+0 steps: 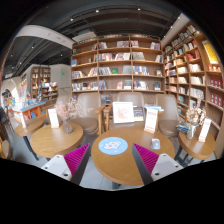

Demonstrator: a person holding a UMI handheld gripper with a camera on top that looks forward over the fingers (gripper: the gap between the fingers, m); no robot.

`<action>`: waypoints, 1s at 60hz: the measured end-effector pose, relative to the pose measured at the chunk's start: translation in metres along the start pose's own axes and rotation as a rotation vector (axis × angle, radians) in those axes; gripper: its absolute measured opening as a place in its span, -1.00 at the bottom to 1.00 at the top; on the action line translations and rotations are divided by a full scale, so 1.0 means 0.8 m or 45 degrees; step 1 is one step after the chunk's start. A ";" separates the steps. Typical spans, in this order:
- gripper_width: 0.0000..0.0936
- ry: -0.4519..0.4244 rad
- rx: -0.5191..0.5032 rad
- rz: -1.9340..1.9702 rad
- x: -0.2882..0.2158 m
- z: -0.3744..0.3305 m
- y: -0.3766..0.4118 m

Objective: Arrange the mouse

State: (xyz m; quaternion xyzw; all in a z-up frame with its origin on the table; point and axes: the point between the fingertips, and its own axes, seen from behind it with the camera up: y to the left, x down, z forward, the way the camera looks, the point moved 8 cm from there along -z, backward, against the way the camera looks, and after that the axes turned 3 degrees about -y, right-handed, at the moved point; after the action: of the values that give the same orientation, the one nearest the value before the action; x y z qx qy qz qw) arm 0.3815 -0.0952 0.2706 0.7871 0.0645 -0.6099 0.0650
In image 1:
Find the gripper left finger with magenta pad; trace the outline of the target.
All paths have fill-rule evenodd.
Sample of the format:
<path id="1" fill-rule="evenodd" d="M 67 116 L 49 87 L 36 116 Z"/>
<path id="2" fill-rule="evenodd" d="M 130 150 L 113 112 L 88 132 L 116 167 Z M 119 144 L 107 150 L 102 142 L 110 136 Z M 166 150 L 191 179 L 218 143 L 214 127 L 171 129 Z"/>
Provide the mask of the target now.
<path id="1" fill-rule="evenodd" d="M 54 156 L 42 169 L 79 185 L 89 157 L 90 144 L 85 144 L 67 155 Z"/>

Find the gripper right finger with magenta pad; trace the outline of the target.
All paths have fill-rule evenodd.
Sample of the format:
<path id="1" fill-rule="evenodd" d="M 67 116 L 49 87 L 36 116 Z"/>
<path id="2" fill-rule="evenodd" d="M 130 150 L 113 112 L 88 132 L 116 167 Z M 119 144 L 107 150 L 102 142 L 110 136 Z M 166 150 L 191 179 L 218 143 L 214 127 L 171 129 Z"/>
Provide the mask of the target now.
<path id="1" fill-rule="evenodd" d="M 132 144 L 132 154 L 145 185 L 182 169 L 168 154 L 156 154 L 143 146 Z"/>

